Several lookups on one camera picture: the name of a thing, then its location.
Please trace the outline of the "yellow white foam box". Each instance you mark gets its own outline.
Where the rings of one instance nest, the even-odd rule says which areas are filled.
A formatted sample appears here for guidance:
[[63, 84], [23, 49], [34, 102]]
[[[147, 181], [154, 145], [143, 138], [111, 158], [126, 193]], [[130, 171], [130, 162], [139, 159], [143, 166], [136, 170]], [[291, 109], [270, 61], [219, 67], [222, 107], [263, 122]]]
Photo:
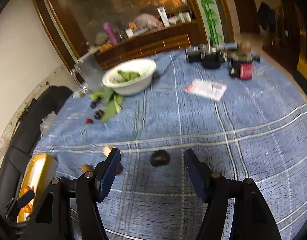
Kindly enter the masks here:
[[[46, 153], [34, 155], [28, 162], [21, 189], [24, 186], [29, 186], [34, 191], [35, 198], [31, 200], [33, 209], [37, 205], [48, 184], [54, 178], [57, 166], [58, 162]], [[16, 221], [18, 223], [23, 222], [29, 215], [30, 213], [25, 213], [24, 210], [21, 209]]]

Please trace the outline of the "black leather sofa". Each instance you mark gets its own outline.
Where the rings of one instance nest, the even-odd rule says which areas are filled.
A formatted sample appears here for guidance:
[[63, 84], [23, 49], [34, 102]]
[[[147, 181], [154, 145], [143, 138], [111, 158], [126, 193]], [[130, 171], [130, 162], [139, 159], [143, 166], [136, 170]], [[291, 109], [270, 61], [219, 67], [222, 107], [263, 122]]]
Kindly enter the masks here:
[[73, 91], [65, 86], [51, 86], [22, 115], [18, 128], [11, 138], [0, 167], [0, 213], [19, 192], [32, 152], [40, 140], [40, 124], [51, 112], [58, 113]]

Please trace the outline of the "purple thermos bottle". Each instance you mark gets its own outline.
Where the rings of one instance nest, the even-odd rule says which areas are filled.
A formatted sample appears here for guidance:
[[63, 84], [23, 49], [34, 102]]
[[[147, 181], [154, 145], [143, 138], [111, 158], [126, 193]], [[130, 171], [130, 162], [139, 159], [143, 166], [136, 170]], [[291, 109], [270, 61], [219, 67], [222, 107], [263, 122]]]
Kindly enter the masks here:
[[114, 31], [111, 28], [111, 25], [108, 22], [105, 22], [102, 27], [103, 27], [105, 33], [107, 34], [111, 44], [116, 45], [118, 43], [118, 41], [117, 41], [117, 38], [114, 34]]

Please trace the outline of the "green leafy vegetable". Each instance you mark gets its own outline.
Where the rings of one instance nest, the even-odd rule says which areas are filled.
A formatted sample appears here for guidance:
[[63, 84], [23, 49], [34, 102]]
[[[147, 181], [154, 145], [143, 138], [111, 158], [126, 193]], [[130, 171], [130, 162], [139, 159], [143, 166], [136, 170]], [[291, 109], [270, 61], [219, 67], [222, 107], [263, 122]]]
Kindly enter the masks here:
[[[119, 74], [119, 78], [114, 79], [114, 81], [116, 81], [118, 84], [129, 82], [141, 77], [141, 75], [138, 72], [134, 71], [124, 72], [122, 70], [119, 70], [117, 71], [117, 73]], [[104, 105], [104, 108], [99, 108], [104, 111], [104, 114], [101, 118], [102, 122], [107, 122], [114, 115], [122, 111], [121, 103], [124, 97], [122, 95], [118, 95], [113, 88], [108, 88], [108, 87], [102, 88], [99, 92], [90, 94], [89, 97], [91, 98], [92, 101], [95, 101], [98, 96], [101, 96], [102, 100], [101, 102], [97, 102], [97, 106], [98, 104]]]

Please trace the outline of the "large dark orange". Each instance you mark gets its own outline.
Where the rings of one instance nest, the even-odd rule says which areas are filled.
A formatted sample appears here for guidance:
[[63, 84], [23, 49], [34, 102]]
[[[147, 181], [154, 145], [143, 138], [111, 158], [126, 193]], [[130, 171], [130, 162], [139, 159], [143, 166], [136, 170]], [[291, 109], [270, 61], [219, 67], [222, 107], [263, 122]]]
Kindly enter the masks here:
[[28, 202], [28, 204], [26, 204], [26, 205], [23, 207], [23, 210], [24, 210], [25, 213], [32, 213], [32, 210], [33, 210], [32, 201]]

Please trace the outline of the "small white cake piece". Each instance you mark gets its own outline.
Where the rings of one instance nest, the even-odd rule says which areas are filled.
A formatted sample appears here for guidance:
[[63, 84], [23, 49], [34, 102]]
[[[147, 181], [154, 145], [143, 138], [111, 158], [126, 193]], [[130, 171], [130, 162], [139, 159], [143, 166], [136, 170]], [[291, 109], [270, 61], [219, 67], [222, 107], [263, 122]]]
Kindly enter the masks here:
[[113, 145], [106, 145], [102, 148], [102, 153], [104, 154], [105, 157], [108, 157], [113, 148], [114, 148]]

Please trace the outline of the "clear plastic pitcher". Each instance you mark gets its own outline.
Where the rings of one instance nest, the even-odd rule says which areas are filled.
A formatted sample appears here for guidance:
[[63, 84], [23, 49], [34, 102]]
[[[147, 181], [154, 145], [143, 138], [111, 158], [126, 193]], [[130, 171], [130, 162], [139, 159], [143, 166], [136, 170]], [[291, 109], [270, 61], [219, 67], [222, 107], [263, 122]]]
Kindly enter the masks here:
[[70, 74], [77, 86], [84, 92], [95, 93], [104, 86], [102, 83], [104, 71], [91, 52], [78, 59]]

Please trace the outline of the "brown kiwi fruit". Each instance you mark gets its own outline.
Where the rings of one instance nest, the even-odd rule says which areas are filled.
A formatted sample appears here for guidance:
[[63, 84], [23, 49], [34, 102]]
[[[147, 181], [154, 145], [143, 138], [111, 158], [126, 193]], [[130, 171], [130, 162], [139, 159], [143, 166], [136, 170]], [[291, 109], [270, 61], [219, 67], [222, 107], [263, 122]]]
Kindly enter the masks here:
[[83, 164], [80, 166], [80, 171], [82, 173], [86, 173], [86, 172], [89, 172], [89, 171], [93, 171], [93, 167], [88, 165], [88, 164]]

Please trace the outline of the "red jujube date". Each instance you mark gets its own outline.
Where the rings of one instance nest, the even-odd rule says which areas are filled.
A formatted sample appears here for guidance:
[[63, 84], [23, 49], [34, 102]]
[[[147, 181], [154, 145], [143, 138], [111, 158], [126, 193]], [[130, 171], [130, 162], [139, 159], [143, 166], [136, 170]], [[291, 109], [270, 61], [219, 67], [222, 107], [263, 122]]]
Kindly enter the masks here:
[[121, 164], [119, 164], [117, 166], [117, 172], [116, 172], [116, 175], [120, 175], [122, 173], [122, 170], [123, 170], [123, 166]]

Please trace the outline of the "small red fruit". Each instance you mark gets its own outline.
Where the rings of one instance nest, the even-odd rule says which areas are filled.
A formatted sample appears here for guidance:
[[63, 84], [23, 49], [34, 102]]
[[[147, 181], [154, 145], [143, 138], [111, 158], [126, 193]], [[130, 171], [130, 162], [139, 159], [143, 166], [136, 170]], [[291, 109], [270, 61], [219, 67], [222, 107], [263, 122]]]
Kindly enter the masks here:
[[94, 122], [93, 122], [92, 119], [87, 119], [86, 122], [85, 122], [85, 124], [93, 124], [93, 123], [94, 123]]

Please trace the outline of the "white bowl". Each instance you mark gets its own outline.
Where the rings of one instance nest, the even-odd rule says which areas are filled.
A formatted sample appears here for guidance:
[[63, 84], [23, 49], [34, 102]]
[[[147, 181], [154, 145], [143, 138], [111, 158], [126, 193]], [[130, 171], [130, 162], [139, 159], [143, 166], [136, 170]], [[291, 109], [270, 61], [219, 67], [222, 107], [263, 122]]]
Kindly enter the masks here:
[[134, 95], [150, 86], [156, 70], [157, 65], [152, 59], [134, 59], [108, 70], [102, 83], [119, 95]]

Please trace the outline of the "dark plum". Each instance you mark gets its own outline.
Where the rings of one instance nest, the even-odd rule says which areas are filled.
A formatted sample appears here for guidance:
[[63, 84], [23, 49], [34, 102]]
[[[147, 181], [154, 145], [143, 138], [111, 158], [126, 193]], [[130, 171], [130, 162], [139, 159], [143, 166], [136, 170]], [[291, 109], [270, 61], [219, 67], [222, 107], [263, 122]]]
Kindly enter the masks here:
[[165, 150], [155, 151], [151, 155], [150, 163], [154, 167], [168, 165], [170, 162], [170, 155]]
[[101, 120], [103, 114], [104, 114], [104, 111], [103, 111], [103, 110], [97, 109], [97, 110], [95, 111], [95, 113], [94, 113], [94, 118], [95, 118], [96, 120]]

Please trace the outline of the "white red label card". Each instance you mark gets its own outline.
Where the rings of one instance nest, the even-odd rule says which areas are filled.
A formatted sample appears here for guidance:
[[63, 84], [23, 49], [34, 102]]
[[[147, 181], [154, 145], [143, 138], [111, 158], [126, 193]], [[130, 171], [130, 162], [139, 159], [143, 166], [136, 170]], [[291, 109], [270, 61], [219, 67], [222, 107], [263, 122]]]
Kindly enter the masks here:
[[226, 89], [227, 86], [220, 83], [194, 79], [185, 91], [214, 101], [220, 101]]

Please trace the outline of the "red black jar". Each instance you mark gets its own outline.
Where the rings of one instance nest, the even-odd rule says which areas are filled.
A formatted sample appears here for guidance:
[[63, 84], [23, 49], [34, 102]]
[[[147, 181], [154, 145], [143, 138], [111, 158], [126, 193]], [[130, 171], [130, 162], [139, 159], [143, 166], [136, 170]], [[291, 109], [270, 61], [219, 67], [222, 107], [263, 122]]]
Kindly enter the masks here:
[[237, 42], [237, 49], [230, 52], [230, 77], [249, 80], [253, 76], [253, 62], [260, 62], [261, 56], [252, 54], [248, 41]]

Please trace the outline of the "blue plaid tablecloth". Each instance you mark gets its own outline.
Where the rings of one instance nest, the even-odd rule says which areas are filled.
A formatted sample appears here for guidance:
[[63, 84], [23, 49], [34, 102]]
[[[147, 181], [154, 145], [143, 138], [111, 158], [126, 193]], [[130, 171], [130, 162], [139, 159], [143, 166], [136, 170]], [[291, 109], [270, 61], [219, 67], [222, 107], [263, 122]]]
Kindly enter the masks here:
[[[122, 102], [108, 122], [95, 120], [90, 98], [71, 96], [34, 154], [58, 162], [56, 175], [81, 175], [83, 164], [105, 159], [102, 148], [121, 151], [122, 173], [98, 205], [109, 239], [194, 239], [206, 205], [196, 196], [183, 154], [197, 157], [228, 179], [252, 178], [282, 239], [293, 239], [307, 219], [307, 102], [296, 86], [265, 60], [253, 76], [229, 76], [228, 64], [206, 70], [182, 51], [153, 57], [152, 85]], [[227, 86], [220, 101], [187, 93], [194, 79]], [[151, 155], [165, 150], [168, 165]]]

